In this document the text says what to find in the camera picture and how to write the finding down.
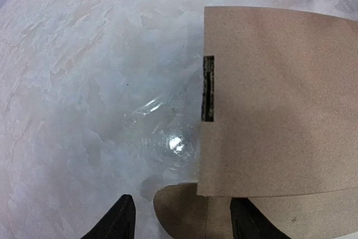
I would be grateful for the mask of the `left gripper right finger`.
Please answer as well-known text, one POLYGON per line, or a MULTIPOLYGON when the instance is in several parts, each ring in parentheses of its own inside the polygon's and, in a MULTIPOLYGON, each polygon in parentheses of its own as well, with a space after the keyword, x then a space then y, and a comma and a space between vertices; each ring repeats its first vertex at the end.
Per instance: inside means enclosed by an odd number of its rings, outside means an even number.
POLYGON ((232 198, 230 215, 235 239, 288 239, 248 198, 232 198))

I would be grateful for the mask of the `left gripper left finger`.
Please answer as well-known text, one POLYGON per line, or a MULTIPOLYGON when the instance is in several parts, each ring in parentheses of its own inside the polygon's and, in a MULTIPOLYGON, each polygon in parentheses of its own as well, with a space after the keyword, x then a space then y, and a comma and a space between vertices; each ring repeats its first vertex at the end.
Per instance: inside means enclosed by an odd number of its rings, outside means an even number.
POLYGON ((81 239, 133 239, 135 222, 136 208, 133 197, 124 194, 81 239))

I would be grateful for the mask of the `brown cardboard box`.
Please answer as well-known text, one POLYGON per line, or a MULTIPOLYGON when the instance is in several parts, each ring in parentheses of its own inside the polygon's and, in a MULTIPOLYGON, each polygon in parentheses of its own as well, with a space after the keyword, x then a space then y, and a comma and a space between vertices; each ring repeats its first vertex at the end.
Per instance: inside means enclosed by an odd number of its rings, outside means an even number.
POLYGON ((357 232, 357 22, 206 7, 196 183, 154 210, 172 238, 233 238, 248 198, 288 238, 357 232))

